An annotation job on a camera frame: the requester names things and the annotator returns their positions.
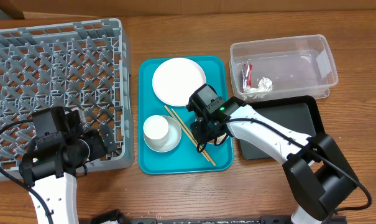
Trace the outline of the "grey bowl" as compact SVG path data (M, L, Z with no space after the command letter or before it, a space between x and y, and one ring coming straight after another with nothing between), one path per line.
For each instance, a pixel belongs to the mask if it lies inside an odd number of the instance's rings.
M168 134L165 138L161 140L152 140L149 139L144 134L144 141L146 145L155 152L168 152L172 151L174 148L177 147L181 140L181 128L179 127L177 121L170 116L160 115L163 116L169 124Z

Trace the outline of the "white paper cup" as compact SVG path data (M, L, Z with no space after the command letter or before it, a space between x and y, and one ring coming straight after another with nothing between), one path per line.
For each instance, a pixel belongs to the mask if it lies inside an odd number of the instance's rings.
M144 134L152 140L161 140L168 134L168 121L160 115L153 115L144 121Z

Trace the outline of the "red foil sauce packet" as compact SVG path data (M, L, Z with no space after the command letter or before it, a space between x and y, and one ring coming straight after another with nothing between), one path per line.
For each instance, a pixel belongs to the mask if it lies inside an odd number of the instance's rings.
M247 59L242 65L242 92L245 93L248 87L251 87L251 72L252 64L250 59Z

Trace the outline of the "white napkin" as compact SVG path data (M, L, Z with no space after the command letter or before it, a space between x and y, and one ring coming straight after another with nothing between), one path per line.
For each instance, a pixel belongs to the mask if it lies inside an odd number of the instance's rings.
M267 92L273 90L273 82L267 77L262 77L256 87L247 86L243 90L243 94L246 94L253 99L264 98Z

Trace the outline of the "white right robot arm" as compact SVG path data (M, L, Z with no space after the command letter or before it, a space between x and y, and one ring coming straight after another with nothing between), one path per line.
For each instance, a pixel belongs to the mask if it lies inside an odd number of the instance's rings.
M204 84L188 100L197 120L190 128L198 150L224 133L259 148L282 165L298 208L292 223L322 223L357 188L352 167L328 134L313 137L262 116L245 101L224 100Z

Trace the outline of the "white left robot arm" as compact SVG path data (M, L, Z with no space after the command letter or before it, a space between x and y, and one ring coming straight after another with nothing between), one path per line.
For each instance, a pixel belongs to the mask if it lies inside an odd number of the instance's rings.
M32 115L36 136L23 155L19 172L39 223L78 223L79 168L117 149L112 129L104 124L85 131L79 110L56 106Z

